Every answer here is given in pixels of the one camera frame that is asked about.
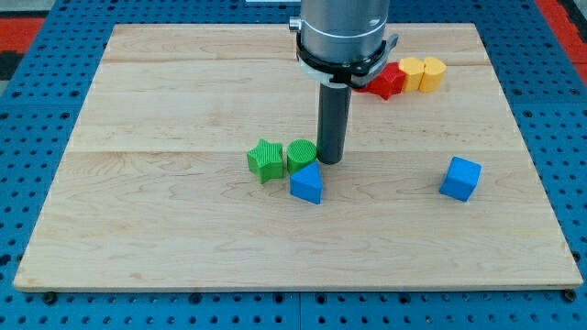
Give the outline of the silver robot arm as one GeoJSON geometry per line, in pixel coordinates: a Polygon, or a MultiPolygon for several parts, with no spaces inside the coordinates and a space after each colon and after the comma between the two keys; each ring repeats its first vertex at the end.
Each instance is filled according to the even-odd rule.
{"type": "Polygon", "coordinates": [[[389,0],[302,0],[289,21],[300,68],[326,87],[364,88],[398,41],[385,36],[389,8],[389,0]]]}

